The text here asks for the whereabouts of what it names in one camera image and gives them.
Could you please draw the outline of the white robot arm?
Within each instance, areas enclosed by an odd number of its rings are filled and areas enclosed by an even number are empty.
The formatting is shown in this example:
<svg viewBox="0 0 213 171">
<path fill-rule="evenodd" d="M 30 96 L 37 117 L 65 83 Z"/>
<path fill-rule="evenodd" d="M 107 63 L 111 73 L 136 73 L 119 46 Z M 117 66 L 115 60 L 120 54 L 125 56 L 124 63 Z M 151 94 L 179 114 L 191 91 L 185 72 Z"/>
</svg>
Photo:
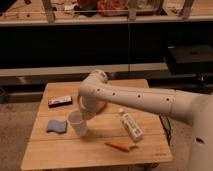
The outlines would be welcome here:
<svg viewBox="0 0 213 171">
<path fill-rule="evenodd" d="M 80 110 L 86 119 L 106 101 L 167 116 L 193 129 L 188 171 L 213 171 L 213 95 L 174 89 L 136 88 L 107 83 L 102 70 L 93 70 L 80 84 Z"/>
</svg>

